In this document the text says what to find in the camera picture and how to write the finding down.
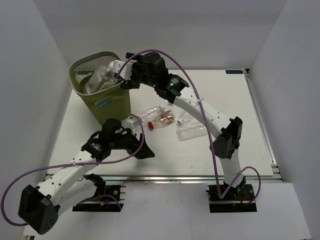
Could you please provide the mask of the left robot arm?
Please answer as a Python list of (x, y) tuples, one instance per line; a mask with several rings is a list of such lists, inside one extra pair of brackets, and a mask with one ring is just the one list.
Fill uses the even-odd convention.
[(113, 150), (125, 150), (136, 159), (148, 159), (155, 154), (148, 147), (144, 133), (136, 137), (131, 128), (120, 120), (109, 118), (100, 131), (93, 133), (71, 161), (57, 173), (40, 182), (28, 185), (21, 193), (18, 216), (38, 234), (44, 235), (68, 209), (81, 202), (103, 198), (118, 200), (106, 191), (106, 182), (90, 173), (104, 163)]

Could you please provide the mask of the large clear labelled bottle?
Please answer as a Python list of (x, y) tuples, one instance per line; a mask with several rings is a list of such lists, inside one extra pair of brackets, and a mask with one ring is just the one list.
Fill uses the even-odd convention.
[(118, 84), (120, 79), (115, 78), (112, 67), (113, 61), (109, 64), (99, 66), (84, 84), (83, 92), (85, 94), (93, 94)]

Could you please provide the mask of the red cap clear bottle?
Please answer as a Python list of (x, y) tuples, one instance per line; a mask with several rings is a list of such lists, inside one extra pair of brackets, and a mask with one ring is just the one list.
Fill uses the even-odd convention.
[(172, 110), (167, 110), (158, 115), (154, 120), (149, 121), (147, 126), (150, 130), (163, 128), (175, 121), (175, 114)]

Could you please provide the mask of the clear crushed bottle front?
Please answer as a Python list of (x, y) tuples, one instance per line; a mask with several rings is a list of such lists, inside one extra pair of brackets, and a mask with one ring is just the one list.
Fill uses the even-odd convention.
[(179, 126), (176, 134), (180, 141), (186, 141), (205, 136), (207, 134), (207, 129), (202, 123), (193, 122)]

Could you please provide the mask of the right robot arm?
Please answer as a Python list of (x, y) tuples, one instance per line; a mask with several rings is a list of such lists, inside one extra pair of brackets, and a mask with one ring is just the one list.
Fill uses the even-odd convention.
[(188, 112), (206, 127), (212, 158), (220, 160), (223, 170), (225, 190), (218, 187), (218, 197), (238, 199), (246, 184), (239, 160), (243, 121), (224, 115), (202, 99), (188, 74), (181, 77), (169, 73), (163, 55), (164, 52), (155, 49), (127, 53), (127, 60), (115, 63), (113, 72), (122, 79), (121, 88), (149, 86), (160, 98)]

